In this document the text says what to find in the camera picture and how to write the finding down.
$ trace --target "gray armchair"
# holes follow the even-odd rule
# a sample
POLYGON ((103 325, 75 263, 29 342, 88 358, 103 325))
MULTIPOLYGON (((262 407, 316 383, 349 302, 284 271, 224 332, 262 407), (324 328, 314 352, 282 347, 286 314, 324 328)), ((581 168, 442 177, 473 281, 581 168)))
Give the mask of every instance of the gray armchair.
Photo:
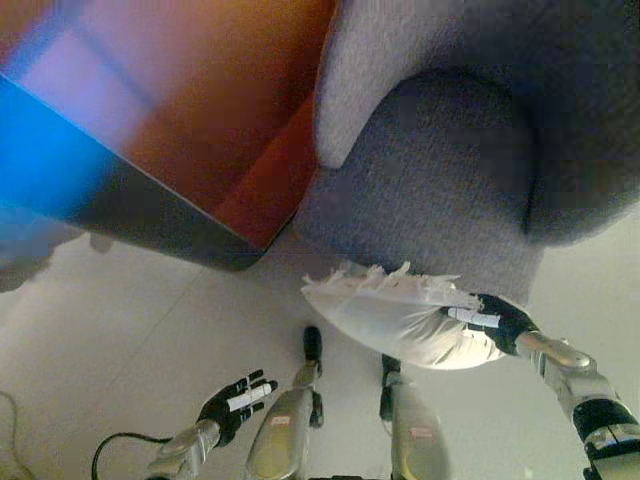
POLYGON ((297 231, 526 304, 640 196, 639 55, 636 1, 341 2, 297 231))

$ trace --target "white fabric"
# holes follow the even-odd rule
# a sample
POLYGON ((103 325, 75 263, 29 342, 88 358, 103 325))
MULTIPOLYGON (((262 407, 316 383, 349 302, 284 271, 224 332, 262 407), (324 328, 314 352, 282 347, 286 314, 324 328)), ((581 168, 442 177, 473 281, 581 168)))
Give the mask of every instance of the white fabric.
POLYGON ((484 333, 440 311, 480 308, 455 288, 454 276, 409 275, 409 263, 387 275, 375 266, 346 266, 329 278, 305 278, 307 301, 329 322, 364 345, 414 365, 439 370, 472 368, 503 356, 484 333))

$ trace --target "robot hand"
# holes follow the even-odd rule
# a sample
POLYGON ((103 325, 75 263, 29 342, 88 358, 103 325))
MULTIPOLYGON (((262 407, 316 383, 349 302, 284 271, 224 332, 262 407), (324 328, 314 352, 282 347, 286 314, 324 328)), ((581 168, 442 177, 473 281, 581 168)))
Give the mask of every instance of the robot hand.
POLYGON ((228 445, 240 426, 249 420, 254 412, 264 408, 264 403, 259 400, 278 388, 278 382, 267 381, 262 378, 263 375, 262 370, 257 370, 226 386, 202 407, 198 421, 212 420, 220 428, 220 441, 216 447, 228 445))
POLYGON ((518 355, 516 339, 524 332, 536 332, 538 327, 529 315, 515 305, 493 295, 479 294, 482 308, 471 311, 464 308, 445 307, 452 318, 467 322, 470 328, 482 330, 496 346, 508 355, 518 355))

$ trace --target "black cable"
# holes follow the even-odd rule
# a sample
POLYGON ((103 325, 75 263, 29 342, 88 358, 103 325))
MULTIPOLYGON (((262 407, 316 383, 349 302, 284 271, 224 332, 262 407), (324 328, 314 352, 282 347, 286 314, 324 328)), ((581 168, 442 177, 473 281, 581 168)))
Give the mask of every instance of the black cable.
POLYGON ((93 461, 91 462, 91 480, 99 480, 98 478, 98 460, 100 459, 100 453, 102 453, 102 449, 107 446, 111 440, 115 440, 116 438, 135 438, 137 440, 143 440, 149 443, 168 443, 173 437, 169 438, 153 438, 148 435, 142 435, 141 433, 133 433, 133 432, 121 432, 115 433, 110 437, 105 438, 98 448, 96 449, 96 453, 93 455, 93 461))

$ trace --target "robotic arm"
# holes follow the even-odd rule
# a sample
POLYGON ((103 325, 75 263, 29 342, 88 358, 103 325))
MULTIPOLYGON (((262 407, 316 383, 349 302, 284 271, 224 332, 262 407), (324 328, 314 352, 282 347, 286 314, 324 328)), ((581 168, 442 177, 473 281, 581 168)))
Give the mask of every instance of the robotic arm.
POLYGON ((149 464, 152 476, 147 480, 195 478, 210 452, 231 442, 240 426, 264 408, 260 400, 278 388, 277 382, 262 376, 262 370, 253 372, 213 396, 202 407, 194 426, 158 450, 156 459, 149 464))
POLYGON ((503 352, 528 360, 551 387, 589 458, 586 480, 640 478, 640 425, 596 361, 566 341, 545 337, 531 318, 505 300, 478 296, 479 312, 448 308, 450 317, 484 331, 503 352))

